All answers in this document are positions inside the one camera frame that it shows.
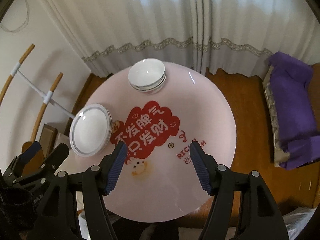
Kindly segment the white bowl grey band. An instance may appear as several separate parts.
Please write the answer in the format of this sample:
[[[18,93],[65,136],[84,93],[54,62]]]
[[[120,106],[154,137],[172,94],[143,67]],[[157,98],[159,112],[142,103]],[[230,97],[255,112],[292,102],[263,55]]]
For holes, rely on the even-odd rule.
[[[153,88],[163,80],[165,73],[165,65],[162,61],[143,59],[130,68],[128,80],[133,87]]]

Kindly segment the wooden chair white connectors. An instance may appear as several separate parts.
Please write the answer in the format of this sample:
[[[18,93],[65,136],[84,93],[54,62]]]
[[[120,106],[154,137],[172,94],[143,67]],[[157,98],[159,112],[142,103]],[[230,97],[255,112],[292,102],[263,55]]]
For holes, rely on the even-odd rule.
[[[53,98],[66,109],[73,106],[77,83],[72,80],[72,59],[67,51],[36,47],[22,64],[20,71],[37,87],[47,92],[59,73],[63,73]],[[1,103],[1,170],[21,152],[22,144],[31,137],[42,98],[19,76],[11,82]]]

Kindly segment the white curtain lace trim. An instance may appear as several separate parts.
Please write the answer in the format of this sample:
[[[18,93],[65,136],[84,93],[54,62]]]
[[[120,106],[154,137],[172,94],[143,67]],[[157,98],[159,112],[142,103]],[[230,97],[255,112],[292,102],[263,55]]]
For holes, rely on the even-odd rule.
[[[41,0],[96,75],[156,58],[199,73],[264,77],[283,52],[319,62],[319,22],[305,0]]]

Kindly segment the white bowl red label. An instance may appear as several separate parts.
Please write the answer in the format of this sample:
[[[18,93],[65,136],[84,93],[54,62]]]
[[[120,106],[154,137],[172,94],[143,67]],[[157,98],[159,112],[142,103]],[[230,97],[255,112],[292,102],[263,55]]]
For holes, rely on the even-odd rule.
[[[163,85],[164,81],[166,80],[167,76],[164,75],[163,77],[160,78],[159,81],[157,81],[156,83],[152,84],[152,85],[149,85],[149,86],[146,86],[146,87],[142,87],[142,86],[136,86],[136,85],[133,85],[130,83],[130,86],[132,88],[134,88],[135,90],[138,90],[138,91],[143,91],[143,92],[147,92],[147,91],[151,91],[151,90],[154,90],[158,87],[160,87],[161,85]]]

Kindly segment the brown sofa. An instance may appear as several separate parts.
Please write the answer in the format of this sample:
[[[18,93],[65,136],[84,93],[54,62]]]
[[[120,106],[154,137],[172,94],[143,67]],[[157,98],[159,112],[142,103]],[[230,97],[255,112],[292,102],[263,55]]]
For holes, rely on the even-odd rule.
[[[313,76],[308,87],[308,96],[310,98],[310,104],[317,119],[317,128],[319,131],[319,63],[314,64]],[[275,167],[280,167],[280,163],[284,163],[289,160],[290,153],[284,152],[281,148],[279,139],[279,124],[276,111],[276,103],[273,98],[273,94],[270,88],[270,76],[274,67],[270,66],[267,74],[263,80],[264,95],[268,106],[268,111],[271,118],[272,137],[273,137],[273,162]]]

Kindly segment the purple cloth on sofa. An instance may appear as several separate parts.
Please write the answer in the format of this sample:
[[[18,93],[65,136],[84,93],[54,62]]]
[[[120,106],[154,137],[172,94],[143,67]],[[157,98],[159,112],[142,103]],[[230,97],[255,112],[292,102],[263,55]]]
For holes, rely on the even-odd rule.
[[[289,154],[279,166],[292,170],[319,159],[319,131],[308,95],[313,68],[280,51],[269,57],[269,63],[280,148]]]

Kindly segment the small white bowl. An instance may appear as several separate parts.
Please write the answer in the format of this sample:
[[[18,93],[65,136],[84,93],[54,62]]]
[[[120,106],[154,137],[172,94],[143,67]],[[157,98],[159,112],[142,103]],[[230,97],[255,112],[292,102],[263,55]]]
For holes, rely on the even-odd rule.
[[[138,90],[136,90],[136,91],[141,92],[141,93],[157,93],[159,90],[161,90],[161,88],[163,87],[163,85],[161,85],[160,87],[158,87],[158,88],[156,88],[156,89],[154,89],[154,90],[147,91],[147,92],[138,91]]]

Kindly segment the pink round table mat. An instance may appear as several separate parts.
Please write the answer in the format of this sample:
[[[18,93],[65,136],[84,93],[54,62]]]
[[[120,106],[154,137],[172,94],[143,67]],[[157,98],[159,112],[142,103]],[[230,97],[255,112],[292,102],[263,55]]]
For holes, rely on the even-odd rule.
[[[70,174],[84,172],[124,141],[127,158],[104,201],[112,213],[138,222],[176,219],[208,200],[191,162],[192,142],[225,166],[231,166],[235,154],[234,116],[216,85],[178,64],[166,63],[165,69],[164,85],[154,94],[132,88],[128,69],[102,83],[88,103],[110,111],[111,138],[96,155],[70,152],[61,165]]]

